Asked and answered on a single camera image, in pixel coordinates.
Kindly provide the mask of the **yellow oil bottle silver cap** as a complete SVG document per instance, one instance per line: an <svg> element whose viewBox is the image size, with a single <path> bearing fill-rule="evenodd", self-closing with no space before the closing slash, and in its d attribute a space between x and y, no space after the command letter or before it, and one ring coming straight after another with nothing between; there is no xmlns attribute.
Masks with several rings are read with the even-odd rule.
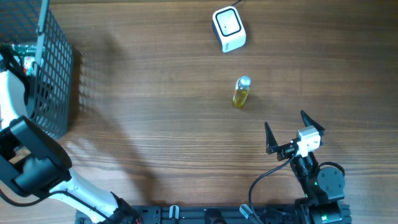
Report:
<svg viewBox="0 0 398 224"><path fill-rule="evenodd" d="M234 95L232 97L232 105L241 109L248 97L251 88L251 78L249 76L240 77L235 85Z"/></svg>

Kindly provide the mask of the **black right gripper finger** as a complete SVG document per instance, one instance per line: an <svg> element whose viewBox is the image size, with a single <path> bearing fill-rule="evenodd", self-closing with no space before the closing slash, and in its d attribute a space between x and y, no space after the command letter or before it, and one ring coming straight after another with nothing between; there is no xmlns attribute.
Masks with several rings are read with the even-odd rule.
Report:
<svg viewBox="0 0 398 224"><path fill-rule="evenodd" d="M268 154L273 154L279 150L279 145L273 135L273 132L268 122L265 122L264 126L266 130L266 152Z"/></svg>
<svg viewBox="0 0 398 224"><path fill-rule="evenodd" d="M318 132L320 136L324 136L325 128L318 124L315 120L309 117L304 110L300 111L300 115L302 117L303 123L306 127L313 126Z"/></svg>

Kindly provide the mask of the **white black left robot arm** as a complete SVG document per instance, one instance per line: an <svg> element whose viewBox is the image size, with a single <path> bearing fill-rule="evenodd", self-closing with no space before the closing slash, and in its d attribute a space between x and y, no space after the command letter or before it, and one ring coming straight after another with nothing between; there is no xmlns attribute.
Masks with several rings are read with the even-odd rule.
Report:
<svg viewBox="0 0 398 224"><path fill-rule="evenodd" d="M93 223L141 221L125 200L79 175L64 148L24 115L1 131L1 181L21 197L37 197L20 203L2 193L1 198L15 207L52 198L79 210Z"/></svg>

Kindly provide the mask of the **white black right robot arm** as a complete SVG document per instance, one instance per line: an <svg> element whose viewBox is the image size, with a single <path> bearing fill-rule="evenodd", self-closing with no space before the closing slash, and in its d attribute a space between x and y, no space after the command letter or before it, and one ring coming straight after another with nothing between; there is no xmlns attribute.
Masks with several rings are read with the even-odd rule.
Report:
<svg viewBox="0 0 398 224"><path fill-rule="evenodd" d="M295 223L338 223L343 220L343 209L339 201L345 197L345 170L334 162L319 163L314 151L323 145L325 128L300 112L304 128L296 132L289 143L278 145L268 123L266 130L266 152L277 154L278 161L290 165L298 180L304 198L295 201L293 221Z"/></svg>

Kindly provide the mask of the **green 3M sponge package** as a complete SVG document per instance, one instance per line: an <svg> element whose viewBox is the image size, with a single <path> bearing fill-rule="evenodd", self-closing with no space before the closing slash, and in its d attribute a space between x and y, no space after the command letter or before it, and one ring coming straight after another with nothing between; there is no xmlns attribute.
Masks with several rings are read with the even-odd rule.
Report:
<svg viewBox="0 0 398 224"><path fill-rule="evenodd" d="M23 68L26 75L31 75L35 62L35 53L37 47L35 45L11 45L12 54L17 63Z"/></svg>

